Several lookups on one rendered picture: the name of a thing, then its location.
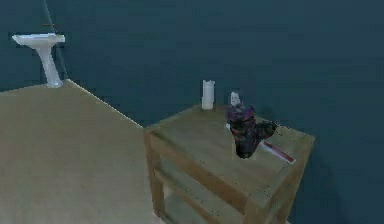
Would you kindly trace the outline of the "wooden shelf table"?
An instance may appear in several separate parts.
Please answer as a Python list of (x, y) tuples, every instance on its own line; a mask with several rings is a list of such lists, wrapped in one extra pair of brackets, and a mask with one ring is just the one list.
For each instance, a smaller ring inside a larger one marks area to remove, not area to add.
[(166, 224), (287, 224), (315, 138), (280, 126), (266, 140), (295, 160), (260, 145), (236, 155), (225, 108), (194, 106), (144, 129), (154, 213)]

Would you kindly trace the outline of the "red and white toothbrush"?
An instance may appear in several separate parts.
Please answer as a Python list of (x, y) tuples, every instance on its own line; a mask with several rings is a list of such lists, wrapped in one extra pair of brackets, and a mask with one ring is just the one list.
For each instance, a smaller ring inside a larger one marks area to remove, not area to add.
[(251, 133), (244, 134), (235, 131), (229, 123), (226, 124), (226, 128), (234, 138), (235, 152), (241, 159), (250, 158), (256, 152), (257, 148), (261, 147), (290, 165), (296, 162), (295, 158), (267, 141), (268, 138), (277, 133), (277, 125), (273, 122), (256, 123)]

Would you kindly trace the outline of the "white pedestal sink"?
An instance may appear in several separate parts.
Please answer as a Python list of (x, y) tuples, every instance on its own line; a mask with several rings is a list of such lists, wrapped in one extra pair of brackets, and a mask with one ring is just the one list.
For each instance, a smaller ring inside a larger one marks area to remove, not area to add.
[(21, 46), (27, 46), (37, 52), (41, 60), (47, 86), (60, 88), (63, 85), (52, 57), (52, 48), (58, 43), (64, 43), (64, 35), (56, 33), (13, 35), (12, 39)]

